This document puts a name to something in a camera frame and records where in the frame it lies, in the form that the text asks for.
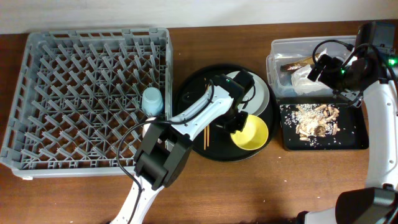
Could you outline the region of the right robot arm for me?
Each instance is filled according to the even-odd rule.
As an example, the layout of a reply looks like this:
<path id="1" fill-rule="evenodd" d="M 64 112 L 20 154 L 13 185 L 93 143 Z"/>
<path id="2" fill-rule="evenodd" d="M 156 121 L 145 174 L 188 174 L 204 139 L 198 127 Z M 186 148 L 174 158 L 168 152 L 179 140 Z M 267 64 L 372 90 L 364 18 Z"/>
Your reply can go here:
<path id="1" fill-rule="evenodd" d="M 300 212 L 297 223 L 397 223 L 397 55 L 395 25 L 368 22 L 341 62 L 327 55 L 314 60 L 308 75 L 334 93 L 358 91 L 369 119 L 366 186 L 340 194 L 333 208 Z"/>

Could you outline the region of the pink plastic cup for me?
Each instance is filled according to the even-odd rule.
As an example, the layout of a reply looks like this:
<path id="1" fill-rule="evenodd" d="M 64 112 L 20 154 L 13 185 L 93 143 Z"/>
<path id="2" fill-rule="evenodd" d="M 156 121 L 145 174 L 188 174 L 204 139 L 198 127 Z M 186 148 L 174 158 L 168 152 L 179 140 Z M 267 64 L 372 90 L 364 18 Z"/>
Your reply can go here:
<path id="1" fill-rule="evenodd" d="M 144 137 L 151 125 L 157 124 L 158 120 L 156 117 L 150 117 L 145 120 L 145 124 L 142 127 L 142 137 Z"/>

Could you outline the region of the white napkin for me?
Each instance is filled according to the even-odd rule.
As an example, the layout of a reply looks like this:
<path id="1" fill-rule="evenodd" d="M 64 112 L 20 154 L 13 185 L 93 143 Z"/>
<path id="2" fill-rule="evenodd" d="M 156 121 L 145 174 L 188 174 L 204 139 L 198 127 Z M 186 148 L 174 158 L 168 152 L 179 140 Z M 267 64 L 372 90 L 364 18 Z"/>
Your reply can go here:
<path id="1" fill-rule="evenodd" d="M 300 65 L 300 68 L 291 74 L 291 82 L 296 94 L 308 96 L 331 95 L 331 88 L 318 80 L 313 82 L 308 79 L 308 75 L 315 68 L 312 56 L 298 61 L 297 65 Z"/>

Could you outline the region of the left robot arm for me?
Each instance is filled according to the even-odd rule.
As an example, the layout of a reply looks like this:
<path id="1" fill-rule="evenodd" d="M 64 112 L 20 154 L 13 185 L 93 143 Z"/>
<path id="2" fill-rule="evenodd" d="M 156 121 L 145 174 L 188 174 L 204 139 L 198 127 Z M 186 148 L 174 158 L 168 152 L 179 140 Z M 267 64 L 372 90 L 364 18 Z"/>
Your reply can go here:
<path id="1" fill-rule="evenodd" d="M 113 223 L 142 223 L 158 193 L 181 174 L 195 138 L 211 123 L 227 133 L 242 131 L 248 113 L 238 109 L 254 87 L 253 76 L 241 70 L 234 78 L 210 78 L 205 93 L 189 108 L 168 120 L 146 121 L 145 136 L 135 152 L 134 171 L 122 171 L 133 181 Z"/>

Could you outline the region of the brown coffee sachet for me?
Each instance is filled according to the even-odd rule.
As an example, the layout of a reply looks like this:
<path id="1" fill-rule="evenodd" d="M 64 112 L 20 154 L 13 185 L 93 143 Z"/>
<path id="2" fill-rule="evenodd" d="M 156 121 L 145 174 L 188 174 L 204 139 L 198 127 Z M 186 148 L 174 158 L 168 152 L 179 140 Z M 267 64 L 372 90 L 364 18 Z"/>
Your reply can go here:
<path id="1" fill-rule="evenodd" d="M 290 62 L 290 63 L 286 63 L 284 65 L 281 65 L 280 70 L 281 70 L 281 72 L 294 72 L 294 71 L 296 71 L 302 67 L 305 67 L 307 65 L 314 65 L 312 56 L 300 59 L 296 62 Z"/>

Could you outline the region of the food scraps and rice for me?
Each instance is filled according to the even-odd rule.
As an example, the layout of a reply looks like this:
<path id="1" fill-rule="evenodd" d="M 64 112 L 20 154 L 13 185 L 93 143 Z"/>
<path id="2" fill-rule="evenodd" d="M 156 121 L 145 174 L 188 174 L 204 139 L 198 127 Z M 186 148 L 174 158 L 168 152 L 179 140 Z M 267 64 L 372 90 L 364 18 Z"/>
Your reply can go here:
<path id="1" fill-rule="evenodd" d="M 334 136 L 340 132 L 337 118 L 338 107 L 328 104 L 280 105 L 285 121 L 282 124 L 292 128 L 299 141 L 309 142 L 310 146 L 318 144 L 318 138 Z"/>

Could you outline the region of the blue plastic cup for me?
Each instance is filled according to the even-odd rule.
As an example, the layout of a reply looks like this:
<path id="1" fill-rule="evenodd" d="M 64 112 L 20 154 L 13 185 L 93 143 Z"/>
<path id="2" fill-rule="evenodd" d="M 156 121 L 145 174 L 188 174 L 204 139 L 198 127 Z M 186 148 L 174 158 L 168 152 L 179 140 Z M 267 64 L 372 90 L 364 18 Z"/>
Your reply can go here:
<path id="1" fill-rule="evenodd" d="M 163 112 L 163 97 L 158 88 L 146 88 L 142 94 L 142 110 L 148 116 L 158 116 Z"/>

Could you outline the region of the yellow bowl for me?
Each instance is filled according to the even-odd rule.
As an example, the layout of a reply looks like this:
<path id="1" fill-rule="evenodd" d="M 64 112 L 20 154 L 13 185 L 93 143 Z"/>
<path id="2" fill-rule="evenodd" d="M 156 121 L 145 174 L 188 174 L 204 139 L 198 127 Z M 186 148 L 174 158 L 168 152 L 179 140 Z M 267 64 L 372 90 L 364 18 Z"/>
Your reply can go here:
<path id="1" fill-rule="evenodd" d="M 267 124 L 258 116 L 250 114 L 242 131 L 230 134 L 232 142 L 240 149 L 253 151 L 260 149 L 268 140 Z"/>

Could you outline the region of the wooden chopstick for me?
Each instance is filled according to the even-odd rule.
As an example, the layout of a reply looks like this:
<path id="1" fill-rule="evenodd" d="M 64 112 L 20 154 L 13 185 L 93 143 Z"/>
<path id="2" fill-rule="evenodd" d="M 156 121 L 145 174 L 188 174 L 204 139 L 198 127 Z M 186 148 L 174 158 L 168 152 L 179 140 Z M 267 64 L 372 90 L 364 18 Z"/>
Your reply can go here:
<path id="1" fill-rule="evenodd" d="M 208 89 L 208 84 L 205 84 L 205 92 L 207 91 L 207 89 Z M 208 140 L 207 132 L 208 132 L 208 127 L 206 126 L 203 130 L 203 139 L 204 139 L 203 150 L 206 150 L 207 147 L 207 140 Z"/>
<path id="2" fill-rule="evenodd" d="M 207 136 L 208 136 L 208 140 L 207 140 L 207 147 L 210 145 L 209 141 L 210 141 L 210 126 L 208 125 L 208 132 L 207 132 Z"/>

